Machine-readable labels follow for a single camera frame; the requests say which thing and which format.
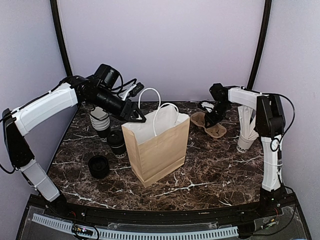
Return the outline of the brown paper bag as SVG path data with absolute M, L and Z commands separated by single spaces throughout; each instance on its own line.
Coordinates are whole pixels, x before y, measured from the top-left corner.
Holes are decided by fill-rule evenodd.
M 131 169 L 147 188 L 185 163 L 190 117 L 175 104 L 160 101 L 145 118 L 121 128 Z

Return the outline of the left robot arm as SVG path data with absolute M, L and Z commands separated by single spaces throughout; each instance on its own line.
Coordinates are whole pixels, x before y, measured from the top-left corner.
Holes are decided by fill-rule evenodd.
M 93 75 L 68 76 L 52 90 L 14 110 L 2 113 L 4 143 L 14 171 L 20 171 L 31 185 L 51 203 L 51 210 L 60 218 L 67 218 L 70 206 L 62 200 L 62 193 L 37 163 L 25 135 L 57 113 L 82 103 L 102 108 L 120 120 L 144 123 L 145 116 L 131 97 L 144 89 L 133 79 L 114 87 L 121 74 L 113 67 L 101 64 Z

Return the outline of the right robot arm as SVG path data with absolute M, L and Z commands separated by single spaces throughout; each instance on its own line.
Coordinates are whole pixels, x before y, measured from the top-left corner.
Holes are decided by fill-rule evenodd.
M 238 86 L 213 84 L 209 89 L 216 101 L 213 110 L 204 115 L 204 126 L 213 127 L 223 120 L 232 103 L 255 111 L 255 127 L 263 147 L 262 193 L 275 193 L 282 185 L 282 139 L 286 134 L 286 120 L 277 93 L 261 93 Z

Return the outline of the black cup lid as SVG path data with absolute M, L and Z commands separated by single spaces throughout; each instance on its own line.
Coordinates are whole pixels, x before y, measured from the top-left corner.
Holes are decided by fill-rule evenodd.
M 107 136 L 107 143 L 111 147 L 119 147 L 125 143 L 124 135 L 121 130 L 111 130 Z

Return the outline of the black paper coffee cup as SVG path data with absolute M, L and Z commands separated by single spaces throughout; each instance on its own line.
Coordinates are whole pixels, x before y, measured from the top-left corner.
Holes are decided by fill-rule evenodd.
M 114 156 L 118 159 L 122 159 L 127 156 L 126 144 L 110 145 L 110 148 Z

